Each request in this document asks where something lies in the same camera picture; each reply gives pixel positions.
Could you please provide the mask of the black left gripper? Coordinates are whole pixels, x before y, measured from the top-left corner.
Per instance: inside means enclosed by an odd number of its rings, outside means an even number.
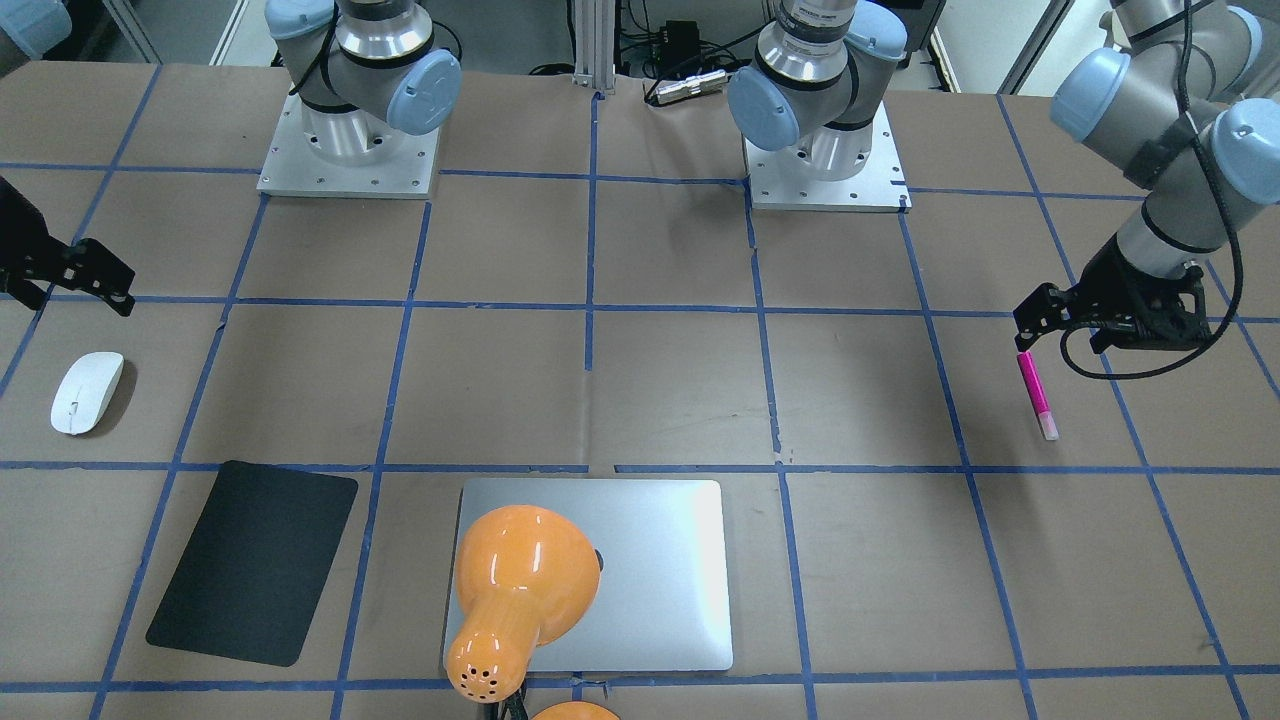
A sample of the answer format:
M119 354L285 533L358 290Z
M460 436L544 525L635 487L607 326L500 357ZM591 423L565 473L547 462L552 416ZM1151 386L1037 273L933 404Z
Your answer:
M1192 263L1178 278L1133 266L1112 236L1070 290L1041 284L1012 311L1015 347L1028 352L1055 332L1092 329L1091 347L1192 351L1210 341L1203 270Z

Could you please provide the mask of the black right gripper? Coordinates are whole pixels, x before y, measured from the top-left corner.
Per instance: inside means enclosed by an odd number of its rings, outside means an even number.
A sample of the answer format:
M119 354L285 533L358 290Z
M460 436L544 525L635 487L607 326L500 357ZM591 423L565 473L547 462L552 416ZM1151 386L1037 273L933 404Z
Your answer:
M40 210L1 178L1 290L28 309L42 309L47 290L38 282L87 293L116 315L134 309L134 270L95 238L67 246L49 233Z

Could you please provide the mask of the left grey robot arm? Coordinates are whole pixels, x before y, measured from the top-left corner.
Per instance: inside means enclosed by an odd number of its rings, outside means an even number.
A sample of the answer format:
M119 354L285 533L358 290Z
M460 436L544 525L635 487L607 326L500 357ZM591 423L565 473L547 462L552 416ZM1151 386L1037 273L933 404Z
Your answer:
M1215 341L1203 260L1277 202L1277 104L1263 74L1277 27L1224 1L1115 1L1125 50L1102 47L1059 86L1051 120L1146 190L1079 281L1014 311L1016 347L1085 332L1107 348L1198 351ZM744 138L819 181L863 169L908 29L872 1L781 1L727 85Z

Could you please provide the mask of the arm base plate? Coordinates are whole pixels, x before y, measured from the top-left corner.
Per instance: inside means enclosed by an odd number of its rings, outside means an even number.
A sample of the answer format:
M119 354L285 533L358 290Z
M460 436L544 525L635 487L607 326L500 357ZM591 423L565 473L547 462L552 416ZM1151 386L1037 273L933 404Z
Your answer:
M882 102L855 131L822 127L797 145L765 151L742 141L755 208L787 211L901 213L913 206Z
M289 96L257 191L278 197L428 200L440 135L407 135L362 110L320 113Z

